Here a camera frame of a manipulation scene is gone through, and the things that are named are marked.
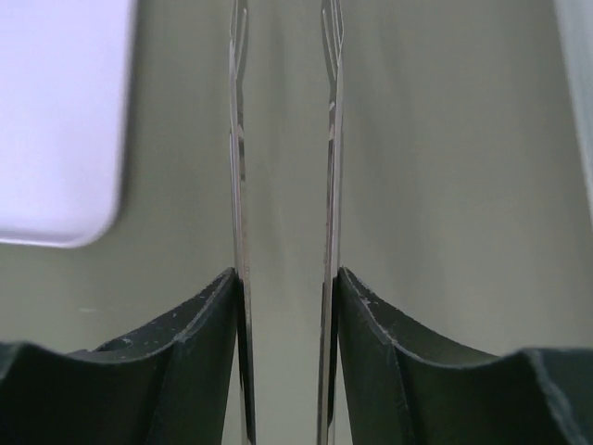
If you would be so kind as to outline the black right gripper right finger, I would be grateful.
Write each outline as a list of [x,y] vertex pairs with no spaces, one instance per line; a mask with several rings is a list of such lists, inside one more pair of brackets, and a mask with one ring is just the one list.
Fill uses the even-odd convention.
[[470,348],[379,298],[349,269],[338,295],[354,443],[591,442],[591,350]]

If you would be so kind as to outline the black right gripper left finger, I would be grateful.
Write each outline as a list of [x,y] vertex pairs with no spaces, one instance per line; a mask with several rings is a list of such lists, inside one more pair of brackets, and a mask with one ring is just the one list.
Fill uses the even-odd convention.
[[1,346],[5,444],[218,444],[235,341],[236,276],[95,350]]

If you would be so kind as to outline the metal tongs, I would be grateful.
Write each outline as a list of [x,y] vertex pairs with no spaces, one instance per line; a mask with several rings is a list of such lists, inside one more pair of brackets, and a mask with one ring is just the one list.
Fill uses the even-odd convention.
[[[319,444],[335,442],[335,377],[337,367],[340,236],[343,190],[343,87],[344,23],[338,1],[321,3],[322,42],[328,72],[329,135],[325,223],[324,277],[317,396]],[[241,297],[238,316],[238,358],[242,401],[242,441],[254,444],[256,401],[252,339],[250,269],[246,241],[246,163],[244,138],[243,80],[248,47],[248,3],[233,2],[229,42],[230,168],[233,202],[234,268]]]

